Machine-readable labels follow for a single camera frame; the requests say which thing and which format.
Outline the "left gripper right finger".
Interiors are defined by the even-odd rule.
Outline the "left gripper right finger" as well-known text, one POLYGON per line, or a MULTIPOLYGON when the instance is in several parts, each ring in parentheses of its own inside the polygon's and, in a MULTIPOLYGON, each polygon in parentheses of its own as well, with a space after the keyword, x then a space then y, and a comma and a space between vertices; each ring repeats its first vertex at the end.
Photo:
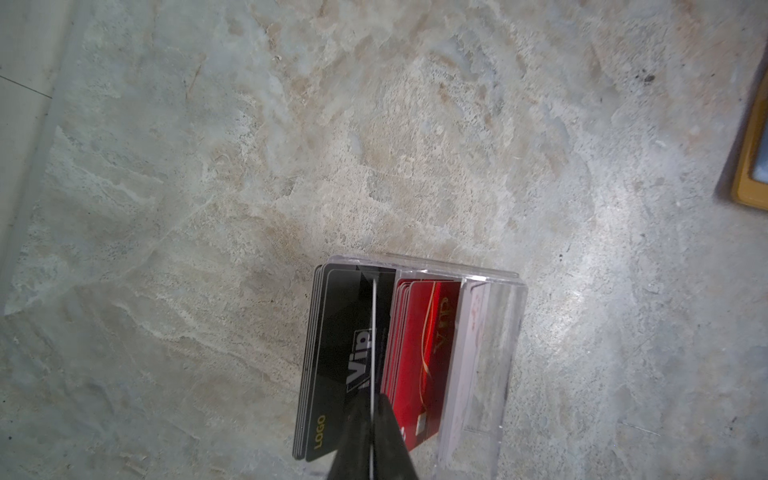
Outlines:
POLYGON ((389 398, 378 394, 373 407, 373 478, 417 480, 389 398))

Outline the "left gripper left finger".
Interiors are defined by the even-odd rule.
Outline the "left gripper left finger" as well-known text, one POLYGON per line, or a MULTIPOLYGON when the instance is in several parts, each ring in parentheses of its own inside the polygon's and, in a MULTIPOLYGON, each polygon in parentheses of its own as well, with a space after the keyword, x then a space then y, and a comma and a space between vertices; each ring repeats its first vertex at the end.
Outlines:
POLYGON ((368 392, 352 400, 328 480, 368 480, 372 471, 372 410, 368 392))

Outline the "yellow leather card holder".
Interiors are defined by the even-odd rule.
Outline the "yellow leather card holder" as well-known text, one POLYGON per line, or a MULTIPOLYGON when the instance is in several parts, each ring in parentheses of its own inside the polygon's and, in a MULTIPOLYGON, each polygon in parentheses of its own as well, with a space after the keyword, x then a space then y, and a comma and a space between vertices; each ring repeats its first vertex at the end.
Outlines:
POLYGON ((736 203, 767 210, 767 72, 755 92, 731 186, 736 203))

